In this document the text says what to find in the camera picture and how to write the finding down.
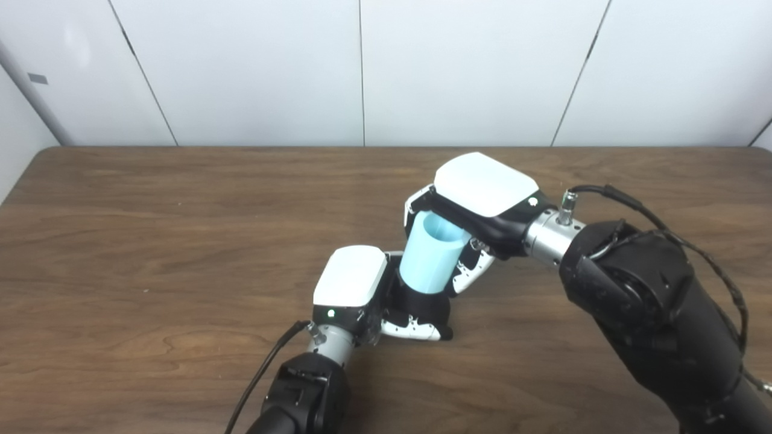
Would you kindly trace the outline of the white and black left hand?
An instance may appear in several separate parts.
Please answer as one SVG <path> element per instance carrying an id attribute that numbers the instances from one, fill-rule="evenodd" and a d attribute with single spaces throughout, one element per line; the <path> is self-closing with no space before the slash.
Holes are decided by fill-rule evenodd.
<path id="1" fill-rule="evenodd" d="M 372 245 L 335 250 L 312 295 L 312 322 L 347 333 L 356 347 L 383 335 L 415 341 L 451 341 L 449 297 L 422 293 L 400 272 L 402 253 Z"/>

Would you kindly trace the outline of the white and black right hand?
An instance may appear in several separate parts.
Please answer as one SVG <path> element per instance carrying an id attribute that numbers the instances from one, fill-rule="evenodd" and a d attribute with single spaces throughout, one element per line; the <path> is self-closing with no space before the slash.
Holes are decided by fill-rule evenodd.
<path id="1" fill-rule="evenodd" d="M 441 165 L 432 184 L 408 197 L 403 204 L 403 228 L 409 233 L 417 214 L 427 211 L 471 236 L 442 288 L 455 298 L 494 259 L 530 256 L 530 226 L 556 208 L 530 176 L 471 152 Z"/>

